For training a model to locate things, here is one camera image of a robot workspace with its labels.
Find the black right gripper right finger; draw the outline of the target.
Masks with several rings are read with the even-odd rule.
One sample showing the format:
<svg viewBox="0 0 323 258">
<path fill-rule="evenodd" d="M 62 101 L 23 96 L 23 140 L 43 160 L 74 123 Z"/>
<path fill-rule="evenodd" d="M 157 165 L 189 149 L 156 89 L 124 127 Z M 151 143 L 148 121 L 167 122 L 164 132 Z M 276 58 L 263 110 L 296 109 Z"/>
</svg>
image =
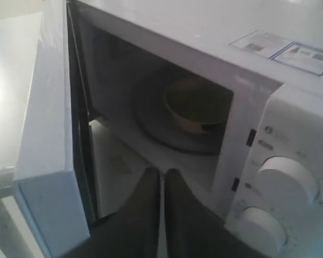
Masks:
<svg viewBox="0 0 323 258">
<path fill-rule="evenodd" d="M 174 168 L 165 174 L 165 228 L 168 257 L 261 257 L 224 229 Z"/>
</svg>

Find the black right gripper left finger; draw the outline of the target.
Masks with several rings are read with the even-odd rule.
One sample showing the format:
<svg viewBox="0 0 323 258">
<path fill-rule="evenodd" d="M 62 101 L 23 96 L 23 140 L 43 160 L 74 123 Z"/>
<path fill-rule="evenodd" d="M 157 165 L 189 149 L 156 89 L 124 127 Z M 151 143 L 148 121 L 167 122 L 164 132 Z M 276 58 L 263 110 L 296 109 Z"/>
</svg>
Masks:
<svg viewBox="0 0 323 258">
<path fill-rule="evenodd" d="M 157 257 L 159 224 L 160 172 L 150 167 L 125 204 L 95 223 L 67 257 Z"/>
</svg>

